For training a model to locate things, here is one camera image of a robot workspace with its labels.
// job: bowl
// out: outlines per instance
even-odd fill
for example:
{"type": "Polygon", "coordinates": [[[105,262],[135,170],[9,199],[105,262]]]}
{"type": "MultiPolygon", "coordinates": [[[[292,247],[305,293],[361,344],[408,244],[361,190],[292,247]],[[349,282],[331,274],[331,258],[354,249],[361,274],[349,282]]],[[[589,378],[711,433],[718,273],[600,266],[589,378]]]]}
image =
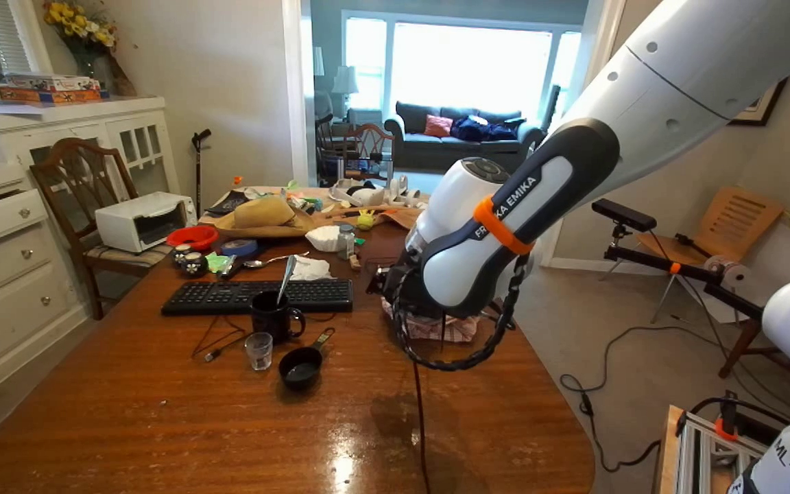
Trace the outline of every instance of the bowl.
{"type": "Polygon", "coordinates": [[[220,230],[214,226],[196,223],[196,226],[190,226],[190,227],[175,227],[168,237],[168,244],[170,247],[190,244],[191,253],[207,253],[216,240],[220,240],[220,230]]]}
{"type": "Polygon", "coordinates": [[[336,253],[340,226],[320,226],[305,233],[313,249],[336,253]]]}

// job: cup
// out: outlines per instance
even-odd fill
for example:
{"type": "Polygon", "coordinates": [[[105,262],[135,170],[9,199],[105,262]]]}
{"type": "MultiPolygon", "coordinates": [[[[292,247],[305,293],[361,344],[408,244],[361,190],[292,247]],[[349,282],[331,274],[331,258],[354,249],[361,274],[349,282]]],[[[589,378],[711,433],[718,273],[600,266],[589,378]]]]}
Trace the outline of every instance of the cup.
{"type": "Polygon", "coordinates": [[[249,369],[254,373],[268,371],[268,366],[275,362],[275,334],[268,333],[251,333],[244,344],[242,344],[249,354],[249,369]]]}
{"type": "Polygon", "coordinates": [[[308,321],[298,307],[288,304],[288,296],[277,303],[277,292],[260,292],[249,303],[254,333],[268,333],[275,344],[286,344],[305,333],[308,321]]]}

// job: baseboard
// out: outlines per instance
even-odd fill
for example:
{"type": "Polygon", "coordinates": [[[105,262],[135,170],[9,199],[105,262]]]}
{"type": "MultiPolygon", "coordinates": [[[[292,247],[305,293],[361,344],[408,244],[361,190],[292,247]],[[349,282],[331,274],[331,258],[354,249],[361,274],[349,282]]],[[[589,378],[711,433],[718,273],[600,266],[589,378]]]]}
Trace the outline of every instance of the baseboard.
{"type": "MultiPolygon", "coordinates": [[[[542,269],[568,269],[568,273],[612,273],[613,262],[605,258],[548,258],[545,263],[538,263],[542,269]]],[[[664,274],[661,269],[650,269],[641,263],[616,263],[612,274],[664,274]]]]}
{"type": "Polygon", "coordinates": [[[0,384],[11,378],[17,371],[21,371],[26,362],[32,362],[39,354],[52,348],[58,341],[63,341],[68,333],[81,328],[84,321],[87,321],[84,307],[73,304],[68,312],[39,330],[32,339],[4,351],[0,356],[0,384]]]}

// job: picture frame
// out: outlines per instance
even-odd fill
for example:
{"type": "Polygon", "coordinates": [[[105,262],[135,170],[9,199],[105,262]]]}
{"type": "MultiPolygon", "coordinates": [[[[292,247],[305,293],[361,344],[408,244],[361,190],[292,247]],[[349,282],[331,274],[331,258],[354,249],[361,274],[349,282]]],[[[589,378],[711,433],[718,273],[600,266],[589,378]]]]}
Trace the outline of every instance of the picture frame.
{"type": "Polygon", "coordinates": [[[774,115],[774,107],[779,102],[779,93],[786,79],[764,90],[757,102],[752,102],[742,112],[738,112],[729,123],[733,127],[764,127],[774,115]]]}

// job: black mug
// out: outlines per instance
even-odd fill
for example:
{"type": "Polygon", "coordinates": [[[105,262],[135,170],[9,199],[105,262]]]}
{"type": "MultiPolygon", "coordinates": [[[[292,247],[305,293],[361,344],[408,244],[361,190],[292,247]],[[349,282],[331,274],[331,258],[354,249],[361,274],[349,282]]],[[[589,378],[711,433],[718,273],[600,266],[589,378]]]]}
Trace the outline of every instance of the black mug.
{"type": "Polygon", "coordinates": [[[286,344],[305,333],[308,321],[298,307],[288,304],[288,296],[277,303],[277,292],[260,292],[249,303],[254,333],[275,334],[275,344],[286,344]]]}

